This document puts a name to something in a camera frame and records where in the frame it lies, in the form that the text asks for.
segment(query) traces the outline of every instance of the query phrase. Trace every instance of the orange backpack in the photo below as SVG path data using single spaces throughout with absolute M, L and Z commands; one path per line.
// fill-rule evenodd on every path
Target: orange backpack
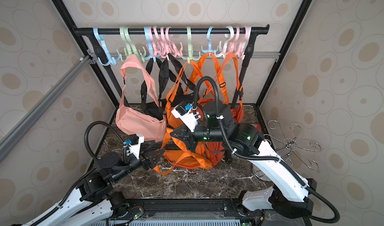
M 208 53 L 204 54 L 204 56 L 201 57 L 201 59 L 199 60 L 199 62 L 197 64 L 196 64 L 196 62 L 191 60 L 191 64 L 194 67 L 194 70 L 192 72 L 190 80 L 193 83 L 196 82 L 196 80 L 199 76 L 203 77 L 203 74 L 201 73 L 201 68 L 202 68 L 204 61 L 208 55 L 209 55 Z M 238 79 L 238 60 L 237 60 L 237 57 L 232 52 L 230 52 L 226 56 L 226 58 L 223 62 L 223 65 L 220 66 L 216 57 L 213 54 L 211 54 L 211 55 L 212 55 L 212 58 L 213 58 L 213 61 L 215 64 L 216 73 L 217 73 L 214 80 L 218 81 L 220 88 L 221 88 L 221 91 L 224 95 L 225 102 L 223 102 L 223 103 L 228 104 L 229 103 L 228 93 L 227 93 L 227 89 L 225 87 L 225 80 L 224 80 L 224 75 L 223 75 L 222 71 L 223 71 L 224 66 L 228 63 L 228 61 L 233 58 L 233 63 L 235 65 L 235 69 L 236 69 L 236 89 L 240 89 L 240 91 L 241 91 L 242 86 L 240 87 L 240 82 Z M 181 81 L 181 74 L 184 71 L 186 65 L 187 65 L 187 63 L 180 70 L 180 73 L 177 77 L 175 85 L 173 86 L 173 88 L 170 90 L 170 92 L 167 95 L 167 105 L 166 105 L 167 119 L 168 119 L 168 123 L 172 127 L 175 127 L 175 128 L 181 126 L 183 124 L 183 122 L 179 118 L 174 118 L 174 116 L 171 113 L 173 107 L 170 106 L 170 103 L 175 98 L 176 90 L 179 87 L 179 84 Z M 207 81 L 205 81 L 205 83 L 206 83 L 208 89 L 204 92 L 204 96 L 207 95 L 208 93 L 213 94 L 212 86 Z M 213 98 L 204 99 L 202 97 L 201 99 L 199 99 L 199 103 L 201 105 L 204 105 L 204 104 L 206 104 L 210 101 L 213 101 L 213 100 L 214 100 Z M 238 105 L 237 108 L 231 110 L 232 115 L 235 118 L 236 122 L 240 122 L 244 117 L 242 98 L 240 98 L 239 103 L 240 104 Z M 163 144 L 162 144 L 161 148 L 164 148 L 164 146 L 167 144 L 167 142 L 169 142 L 169 140 L 171 138 L 170 133 L 172 131 L 173 131 L 173 129 L 167 128 L 167 132 L 166 132 L 166 135 L 164 137 Z M 172 138 L 172 139 L 175 142 L 175 144 L 180 148 L 180 150 L 165 150 L 163 155 L 171 164 L 173 164 L 173 167 L 167 172 L 161 172 L 159 166 L 156 166 L 154 168 L 154 170 L 157 171 L 158 173 L 162 174 L 162 175 L 170 173 L 175 166 L 180 166 L 180 167 L 189 168 L 189 169 L 194 169 L 194 168 L 210 169 L 213 166 L 215 166 L 216 164 L 218 164 L 218 162 L 221 160 L 221 158 L 224 155 L 224 152 L 221 152 L 221 153 L 212 152 L 212 151 L 223 150 L 224 147 L 222 146 L 222 142 L 207 142 L 208 150 L 205 150 L 205 143 L 204 142 L 199 142 L 196 146 L 195 153 L 194 153 L 194 152 L 187 150 L 185 144 L 182 141 L 180 141 L 176 138 Z

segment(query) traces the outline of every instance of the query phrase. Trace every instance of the plastic hanger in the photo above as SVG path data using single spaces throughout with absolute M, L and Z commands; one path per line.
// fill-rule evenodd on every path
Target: plastic hanger
M 172 45 L 172 48 L 171 48 L 171 50 L 172 50 L 172 52 L 174 52 L 175 53 L 175 57 L 176 56 L 183 56 L 183 44 L 180 42 L 180 50 L 177 50 L 177 47 L 176 47 L 176 44 L 173 42 L 173 41 L 171 41 L 170 39 L 169 39 L 169 35 L 168 35 L 168 32 L 169 32 L 169 29 L 170 29 L 171 27 L 167 27 L 166 28 L 166 39 L 168 40 L 168 42 Z
M 245 52 L 245 46 L 247 45 L 247 42 L 249 41 L 249 37 L 251 36 L 251 27 L 245 27 L 245 35 L 243 40 L 239 43 L 239 46 L 235 52 L 235 55 L 239 57 L 239 59 L 244 59 L 244 52 Z
M 108 49 L 107 49 L 107 45 L 105 44 L 105 39 L 104 39 L 104 36 L 103 35 L 99 35 L 99 28 L 98 27 L 95 27 L 93 28 L 93 34 L 95 35 L 95 38 L 101 42 L 101 46 L 103 47 L 103 50 L 105 52 L 105 55 L 107 56 L 108 58 L 108 62 L 106 64 L 103 64 L 100 60 L 100 58 L 98 57 L 99 59 L 99 62 L 100 64 L 104 65 L 104 66 L 107 66 L 107 65 L 116 65 L 117 64 L 117 60 L 120 59 L 120 54 L 119 54 L 119 51 L 117 50 L 118 54 L 119 54 L 119 57 L 117 58 L 117 60 L 111 56 L 111 54 L 109 53 Z
M 218 51 L 218 46 L 217 46 L 217 49 L 216 50 L 212 50 L 212 42 L 211 42 L 211 31 L 214 27 L 213 26 L 210 26 L 209 29 L 208 29 L 208 32 L 207 32 L 207 40 L 208 40 L 208 49 L 207 50 L 204 50 L 203 49 L 203 46 L 201 46 L 201 51 L 203 51 L 204 53 L 207 53 L 207 52 L 212 52 L 212 53 L 216 53 L 216 51 Z
M 132 48 L 132 52 L 133 52 L 139 59 L 141 59 L 141 62 L 142 62 L 142 63 L 144 63 L 144 61 L 145 61 L 144 56 L 145 56 L 145 54 L 147 53 L 147 51 L 146 51 L 145 48 L 143 47 L 144 54 L 142 54 L 142 53 L 140 52 L 140 50 L 137 50 L 137 49 L 136 49 L 135 44 L 132 42 L 132 39 L 131 39 L 131 37 L 129 36 L 128 27 L 124 27 L 124 36 L 125 36 L 126 41 L 128 41 L 129 45 L 131 46 L 131 48 Z
M 233 52 L 235 50 L 239 37 L 240 37 L 240 27 L 236 27 L 235 40 L 229 44 L 228 52 L 224 52 L 223 54 L 227 55 L 229 52 Z
M 228 54 L 228 53 L 224 54 L 224 53 L 226 52 L 226 50 L 227 50 L 228 42 L 229 42 L 230 40 L 232 40 L 233 37 L 235 36 L 235 31 L 233 30 L 233 27 L 232 27 L 232 26 L 227 26 L 226 28 L 229 29 L 230 37 L 229 37 L 229 39 L 227 39 L 227 40 L 224 42 L 224 46 L 223 46 L 223 48 L 221 48 L 221 41 L 219 42 L 219 49 L 220 49 L 221 53 L 219 53 L 219 54 L 217 54 L 217 55 L 216 55 L 216 53 L 215 53 L 215 56 L 216 56 L 216 57 L 223 56 L 223 58 L 225 58 L 224 55 L 227 55 L 227 54 Z
M 167 53 L 165 51 L 166 46 L 165 46 L 164 42 L 161 40 L 161 38 L 159 37 L 159 33 L 157 32 L 157 26 L 153 27 L 153 32 L 154 32 L 155 37 L 157 39 L 157 46 L 159 47 L 158 52 L 162 58 L 166 58 L 166 55 L 167 55 Z
M 199 56 L 197 58 L 193 57 L 193 46 L 192 46 L 192 32 L 191 32 L 191 27 L 187 27 L 187 37 L 188 37 L 188 56 L 184 57 L 181 56 L 184 60 L 187 60 L 187 62 L 190 64 L 191 60 L 199 60 L 201 57 L 201 52 L 199 51 Z
M 164 27 L 161 27 L 160 28 L 160 35 L 161 35 L 161 41 L 163 42 L 162 45 L 164 46 L 164 49 L 163 51 L 165 51 L 166 55 L 164 56 L 164 58 L 167 58 L 167 60 L 169 61 L 169 56 L 168 54 L 172 54 L 173 51 L 171 49 L 171 45 L 167 43 L 166 41 L 166 36 L 164 34 Z
M 127 41 L 126 37 L 125 37 L 125 34 L 124 34 L 124 27 L 120 27 L 120 37 L 123 41 L 123 43 L 125 44 L 126 48 L 124 48 L 124 54 L 125 54 L 125 57 L 128 57 L 128 55 L 131 55 L 132 54 L 132 50 L 131 50 L 131 46 L 129 45 L 129 42 Z
M 156 62 L 156 56 L 154 56 L 154 51 L 152 47 L 151 38 L 149 37 L 149 32 L 151 31 L 151 27 L 144 27 L 144 33 L 145 33 L 145 39 L 147 40 L 147 47 L 149 55 L 145 57 L 145 60 L 149 60 L 150 58 L 153 58 L 153 61 Z
M 160 46 L 159 46 L 159 49 L 157 49 L 156 43 L 153 40 L 151 27 L 148 27 L 148 33 L 149 33 L 149 39 L 150 39 L 150 41 L 152 43 L 152 47 L 153 47 L 153 57 L 159 57 L 160 53 L 161 53 Z

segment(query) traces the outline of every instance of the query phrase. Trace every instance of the rack leg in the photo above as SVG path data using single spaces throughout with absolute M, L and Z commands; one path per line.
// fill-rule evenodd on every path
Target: rack leg
M 255 48 L 255 41 L 256 41 L 257 36 L 258 36 L 258 34 L 251 34 L 251 36 L 249 37 L 248 45 L 245 48 L 245 56 L 243 59 L 243 63 L 242 63 L 240 75 L 239 75 L 240 87 L 243 85 L 245 72 L 247 71 L 249 61 L 251 60 L 251 57 L 253 54 L 253 49 Z M 239 95 L 240 95 L 240 91 L 235 90 L 235 94 L 233 95 L 233 100 L 232 100 L 232 104 L 231 104 L 231 109 L 235 108 Z

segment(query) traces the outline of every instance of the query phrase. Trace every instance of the dark marble floor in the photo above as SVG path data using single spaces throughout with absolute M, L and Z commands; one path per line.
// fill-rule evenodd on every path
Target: dark marble floor
M 141 110 L 140 105 L 132 107 Z M 253 105 L 244 105 L 242 122 L 258 124 Z M 112 126 L 124 139 L 126 134 L 116 123 Z M 169 142 L 166 147 L 173 148 L 172 144 Z M 122 158 L 121 144 L 112 132 L 108 133 L 99 155 L 109 151 L 118 152 Z M 172 165 L 162 157 L 159 166 L 161 171 L 167 171 Z M 257 191 L 271 186 L 252 175 L 251 163 L 239 158 L 233 158 L 231 165 L 222 160 L 209 170 L 175 167 L 168 175 L 141 167 L 114 185 L 114 190 L 122 191 L 127 198 L 237 198 L 242 190 Z

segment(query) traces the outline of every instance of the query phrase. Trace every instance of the pink crossbody bag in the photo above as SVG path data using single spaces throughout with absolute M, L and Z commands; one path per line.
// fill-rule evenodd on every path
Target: pink crossbody bag
M 124 87 L 122 89 L 122 97 L 120 100 L 120 106 L 116 114 L 116 125 L 126 134 L 141 133 L 144 135 L 145 141 L 155 140 L 156 142 L 162 141 L 167 131 L 166 116 L 163 115 L 162 120 L 158 120 L 152 116 L 140 113 L 134 109 L 126 107 L 124 105 L 124 89 L 126 79 L 126 68 L 133 67 L 138 68 L 144 75 L 144 80 L 147 85 L 148 95 L 155 100 L 157 106 L 159 102 L 157 100 L 155 81 L 144 69 L 143 65 L 135 54 L 127 57 L 124 64 L 120 68 L 120 73 L 124 78 Z

